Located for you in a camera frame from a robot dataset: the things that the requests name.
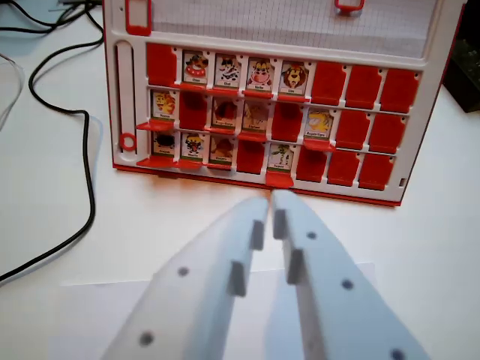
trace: game board slot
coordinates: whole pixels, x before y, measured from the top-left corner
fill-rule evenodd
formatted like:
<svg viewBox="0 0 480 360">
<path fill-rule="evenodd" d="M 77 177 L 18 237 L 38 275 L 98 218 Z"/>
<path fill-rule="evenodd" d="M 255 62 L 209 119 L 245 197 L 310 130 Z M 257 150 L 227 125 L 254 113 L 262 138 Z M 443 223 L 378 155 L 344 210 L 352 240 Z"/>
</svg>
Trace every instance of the game board slot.
<svg viewBox="0 0 480 360">
<path fill-rule="evenodd" d="M 395 154 L 404 136 L 405 122 L 406 118 L 399 115 L 376 114 L 369 151 Z"/>
<path fill-rule="evenodd" d="M 240 173 L 260 174 L 262 171 L 265 146 L 261 142 L 238 141 L 237 171 Z"/>
<path fill-rule="evenodd" d="M 393 157 L 365 154 L 358 177 L 358 187 L 384 191 L 392 174 L 393 165 Z"/>
<path fill-rule="evenodd" d="M 327 162 L 327 156 L 321 151 L 310 150 L 304 146 L 298 157 L 296 178 L 306 182 L 321 182 Z"/>
<path fill-rule="evenodd" d="M 176 81 L 177 57 L 170 45 L 146 44 L 148 84 L 173 86 Z"/>
<path fill-rule="evenodd" d="M 419 88 L 419 73 L 411 70 L 389 69 L 380 109 L 394 113 L 409 113 Z"/>
<path fill-rule="evenodd" d="M 359 154 L 352 151 L 337 150 L 331 154 L 328 167 L 328 183 L 332 185 L 353 186 L 359 168 Z"/>
<path fill-rule="evenodd" d="M 180 92 L 180 128 L 202 131 L 207 119 L 207 101 L 203 94 Z"/>
<path fill-rule="evenodd" d="M 362 150 L 370 125 L 370 114 L 355 110 L 342 110 L 335 138 L 337 148 Z"/>
<path fill-rule="evenodd" d="M 276 103 L 271 138 L 296 143 L 302 127 L 302 110 L 303 107 L 296 103 Z"/>
<path fill-rule="evenodd" d="M 344 70 L 345 66 L 342 64 L 318 61 L 313 80 L 311 102 L 338 106 L 347 77 Z"/>
<path fill-rule="evenodd" d="M 373 66 L 353 65 L 346 89 L 346 106 L 373 109 L 382 76 L 381 69 Z"/>
</svg>

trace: cartoon lion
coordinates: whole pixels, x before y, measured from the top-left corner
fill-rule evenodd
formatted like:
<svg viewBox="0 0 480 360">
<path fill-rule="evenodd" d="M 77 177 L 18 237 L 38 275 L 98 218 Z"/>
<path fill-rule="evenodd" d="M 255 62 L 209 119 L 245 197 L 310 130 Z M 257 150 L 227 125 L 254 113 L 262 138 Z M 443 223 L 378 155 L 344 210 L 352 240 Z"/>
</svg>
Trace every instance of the cartoon lion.
<svg viewBox="0 0 480 360">
<path fill-rule="evenodd" d="M 175 111 L 175 99 L 168 92 L 155 94 L 155 102 L 161 113 L 172 115 Z"/>
<path fill-rule="evenodd" d="M 291 64 L 283 73 L 283 83 L 291 89 L 302 86 L 307 81 L 307 71 L 300 64 Z"/>
</svg>

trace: gripper screw hole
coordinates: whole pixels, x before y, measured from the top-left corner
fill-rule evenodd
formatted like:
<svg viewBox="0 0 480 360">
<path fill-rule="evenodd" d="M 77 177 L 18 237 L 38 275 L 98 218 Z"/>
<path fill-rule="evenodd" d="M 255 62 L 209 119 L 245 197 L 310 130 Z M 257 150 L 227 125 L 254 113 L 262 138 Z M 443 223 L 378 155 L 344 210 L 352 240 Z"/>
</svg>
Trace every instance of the gripper screw hole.
<svg viewBox="0 0 480 360">
<path fill-rule="evenodd" d="M 345 290 L 351 290 L 353 289 L 353 282 L 348 279 L 345 279 L 344 281 L 342 281 L 342 287 Z"/>
<path fill-rule="evenodd" d="M 391 358 L 394 360 L 405 360 L 404 352 L 399 349 L 393 349 L 391 351 Z"/>
<path fill-rule="evenodd" d="M 150 331 L 144 331 L 140 335 L 139 343 L 141 347 L 147 347 L 151 343 L 153 343 L 154 337 Z"/>
<path fill-rule="evenodd" d="M 188 268 L 185 268 L 184 266 L 178 269 L 178 275 L 182 277 L 187 276 L 189 272 L 190 270 Z"/>
</svg>

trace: red plastic clip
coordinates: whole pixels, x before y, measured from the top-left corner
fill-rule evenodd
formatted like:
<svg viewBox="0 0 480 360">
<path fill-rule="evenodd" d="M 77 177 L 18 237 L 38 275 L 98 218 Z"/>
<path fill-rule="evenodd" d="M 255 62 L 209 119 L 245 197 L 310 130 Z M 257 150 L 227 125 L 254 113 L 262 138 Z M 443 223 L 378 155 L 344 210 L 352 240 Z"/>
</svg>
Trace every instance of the red plastic clip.
<svg viewBox="0 0 480 360">
<path fill-rule="evenodd" d="M 340 3 L 340 0 L 335 0 L 335 7 L 343 11 L 344 13 L 351 13 L 352 11 L 360 11 L 363 9 L 363 6 L 365 5 L 365 0 L 360 0 L 360 4 L 358 6 L 353 6 L 353 5 L 343 5 Z"/>
<path fill-rule="evenodd" d="M 128 146 L 125 143 L 126 139 L 132 140 L 132 146 Z M 122 135 L 120 135 L 120 147 L 126 152 L 133 152 L 137 148 L 137 138 L 132 133 L 123 133 Z"/>
</svg>

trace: white plastic frame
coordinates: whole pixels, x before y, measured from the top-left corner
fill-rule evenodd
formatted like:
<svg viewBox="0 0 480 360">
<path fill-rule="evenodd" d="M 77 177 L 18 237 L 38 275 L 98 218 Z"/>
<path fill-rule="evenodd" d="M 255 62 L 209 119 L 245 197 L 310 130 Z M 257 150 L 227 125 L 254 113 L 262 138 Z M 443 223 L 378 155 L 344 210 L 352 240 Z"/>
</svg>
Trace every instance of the white plastic frame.
<svg viewBox="0 0 480 360">
<path fill-rule="evenodd" d="M 311 62 L 312 67 L 316 66 L 316 61 L 337 62 L 346 65 L 346 81 L 350 76 L 351 65 L 371 65 L 376 66 L 382 71 L 382 83 L 388 73 L 389 68 L 406 69 L 418 72 L 420 74 L 420 81 L 418 86 L 418 93 L 415 99 L 414 106 L 411 107 L 409 114 L 401 114 L 406 118 L 408 126 L 406 126 L 403 135 L 402 143 L 393 157 L 394 168 L 391 172 L 388 184 L 384 191 L 368 190 L 359 188 L 357 176 L 352 187 L 344 187 L 339 185 L 328 184 L 325 178 L 328 173 L 328 166 L 324 171 L 324 181 L 320 183 L 299 181 L 296 180 L 295 169 L 292 167 L 292 179 L 294 181 L 293 188 L 303 189 L 307 191 L 316 191 L 330 194 L 346 195 L 351 197 L 366 198 L 373 200 L 386 200 L 390 202 L 399 202 L 404 194 L 405 186 L 410 177 L 413 164 L 415 163 L 416 155 L 421 145 L 428 120 L 431 115 L 435 100 L 437 98 L 438 89 L 443 75 L 444 67 L 446 66 L 449 57 L 449 50 L 452 45 L 452 40 L 455 35 L 458 20 L 461 15 L 462 5 L 464 0 L 438 0 L 432 23 L 430 24 L 429 38 L 424 51 L 424 58 L 401 58 L 391 55 L 367 54 L 363 52 L 352 52 L 335 49 L 314 49 L 305 46 L 289 46 L 281 44 L 266 44 L 258 42 L 250 42 L 243 40 L 229 40 L 217 39 L 213 37 L 201 37 L 187 34 L 167 34 L 153 31 L 150 36 L 135 36 L 130 35 L 125 30 L 125 0 L 105 0 L 104 2 L 104 25 L 106 38 L 106 63 L 108 70 L 108 85 L 109 85 L 109 102 L 110 102 L 110 118 L 112 128 L 112 156 L 113 163 L 116 166 L 138 167 L 137 161 L 147 158 L 149 154 L 149 138 L 150 134 L 146 130 L 136 130 L 135 126 L 146 122 L 150 117 L 149 105 L 149 89 L 161 89 L 161 87 L 150 86 L 146 76 L 146 44 L 158 43 L 167 44 L 177 48 L 179 56 L 178 61 L 182 62 L 183 49 L 202 50 L 204 55 L 208 57 L 211 64 L 215 64 L 215 54 L 233 54 L 237 55 L 238 61 L 241 62 L 241 76 L 239 96 L 241 97 L 242 90 L 245 89 L 246 73 L 248 71 L 249 56 L 264 57 L 277 59 L 275 64 L 274 84 L 272 86 L 273 98 L 272 103 L 277 99 L 278 82 L 281 75 L 281 65 L 283 60 L 296 60 L 300 62 Z M 116 45 L 130 44 L 133 55 L 132 61 L 127 60 L 125 49 L 117 53 Z M 117 69 L 121 71 L 128 71 L 133 74 L 133 99 L 131 91 L 122 87 L 117 88 Z M 215 77 L 215 66 L 209 67 L 207 89 L 213 86 Z M 177 72 L 182 72 L 182 64 L 177 66 Z M 307 81 L 307 88 L 305 97 L 311 96 L 311 86 L 313 84 L 314 68 L 310 70 L 310 75 Z M 182 75 L 177 74 L 178 82 L 181 81 Z M 309 104 L 313 107 L 323 108 L 345 108 L 344 96 L 346 89 L 343 89 L 343 95 L 339 106 L 324 106 Z M 381 89 L 373 110 L 368 110 L 369 113 L 377 113 L 380 111 L 378 100 L 381 96 Z M 298 141 L 302 141 L 303 127 L 305 126 L 305 111 L 302 129 Z M 134 123 L 132 118 L 124 116 L 124 109 L 134 114 Z M 119 138 L 121 132 L 134 131 L 136 136 L 136 151 L 122 151 L 119 146 Z M 265 156 L 268 156 L 267 143 L 265 146 Z M 359 151 L 364 153 L 368 150 L 368 137 L 365 140 L 363 149 Z M 214 177 L 217 179 L 228 179 L 239 182 L 253 182 L 265 184 L 265 169 L 266 159 L 262 172 L 259 175 L 236 172 L 233 169 L 229 172 L 208 169 L 203 166 L 199 170 L 186 171 L 183 169 L 169 168 L 161 169 L 171 171 L 174 173 L 187 173 L 192 175 L 200 175 L 206 177 Z"/>
</svg>

